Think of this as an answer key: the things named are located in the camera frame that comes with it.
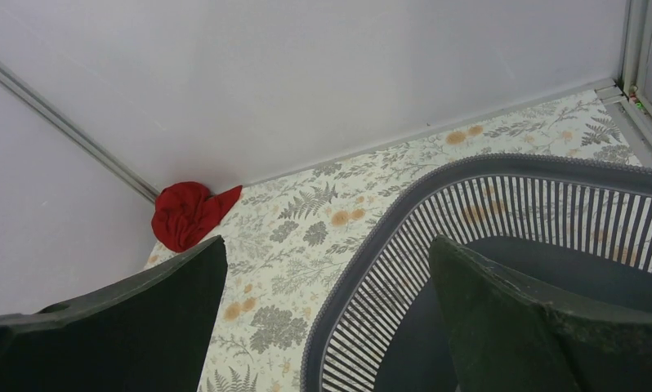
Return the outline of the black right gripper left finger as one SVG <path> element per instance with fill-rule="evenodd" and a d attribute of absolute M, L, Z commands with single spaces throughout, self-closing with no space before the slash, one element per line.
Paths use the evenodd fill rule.
<path fill-rule="evenodd" d="M 194 391 L 225 288 L 224 240 L 35 314 L 0 316 L 0 391 Z"/>

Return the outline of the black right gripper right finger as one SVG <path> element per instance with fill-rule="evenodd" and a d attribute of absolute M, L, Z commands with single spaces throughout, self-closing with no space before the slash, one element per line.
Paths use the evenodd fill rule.
<path fill-rule="evenodd" d="M 429 249 L 463 391 L 652 391 L 652 274 L 520 238 Z"/>

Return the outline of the grey slotted trash bin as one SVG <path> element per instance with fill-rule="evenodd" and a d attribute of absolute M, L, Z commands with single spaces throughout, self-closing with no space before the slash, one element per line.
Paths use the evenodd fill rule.
<path fill-rule="evenodd" d="M 652 169 L 490 154 L 415 181 L 310 331 L 303 391 L 652 391 Z"/>

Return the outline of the red crumpled cloth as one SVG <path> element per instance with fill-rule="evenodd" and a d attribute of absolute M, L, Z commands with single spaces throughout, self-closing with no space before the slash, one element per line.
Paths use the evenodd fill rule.
<path fill-rule="evenodd" d="M 221 223 L 239 201 L 242 190 L 238 185 L 213 194 L 195 181 L 167 187 L 154 202 L 154 236 L 170 251 L 182 253 L 191 249 Z"/>

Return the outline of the floral patterned table mat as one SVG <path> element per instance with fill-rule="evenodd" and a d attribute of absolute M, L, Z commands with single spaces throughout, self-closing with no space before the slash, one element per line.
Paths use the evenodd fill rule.
<path fill-rule="evenodd" d="M 643 163 L 585 91 L 245 188 L 214 229 L 228 278 L 199 390 L 298 390 L 315 316 L 399 193 L 447 163 L 506 152 Z"/>

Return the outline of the aluminium frame post right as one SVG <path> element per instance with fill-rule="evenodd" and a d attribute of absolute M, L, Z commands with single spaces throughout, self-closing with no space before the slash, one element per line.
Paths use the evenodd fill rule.
<path fill-rule="evenodd" d="M 652 1 L 630 1 L 619 80 L 597 92 L 641 165 L 652 167 Z"/>

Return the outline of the aluminium frame post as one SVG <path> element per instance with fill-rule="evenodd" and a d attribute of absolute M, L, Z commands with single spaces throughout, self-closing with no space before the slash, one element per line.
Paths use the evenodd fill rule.
<path fill-rule="evenodd" d="M 630 1 L 619 80 L 597 92 L 641 165 L 652 167 L 652 1 Z"/>
<path fill-rule="evenodd" d="M 58 110 L 46 98 L 38 94 L 28 83 L 19 78 L 0 61 L 0 85 L 30 107 L 56 130 L 94 158 L 101 166 L 114 174 L 128 187 L 150 203 L 160 192 L 131 168 L 97 143 L 67 115 Z"/>

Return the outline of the aluminium frame post left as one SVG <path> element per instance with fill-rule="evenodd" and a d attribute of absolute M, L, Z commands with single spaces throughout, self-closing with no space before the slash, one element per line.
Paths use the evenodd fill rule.
<path fill-rule="evenodd" d="M 94 158 L 101 166 L 114 174 L 128 187 L 150 203 L 160 192 L 131 168 L 97 143 L 67 115 L 58 110 L 46 98 L 38 94 L 28 83 L 19 78 L 0 61 L 0 85 L 30 107 L 56 130 Z"/>

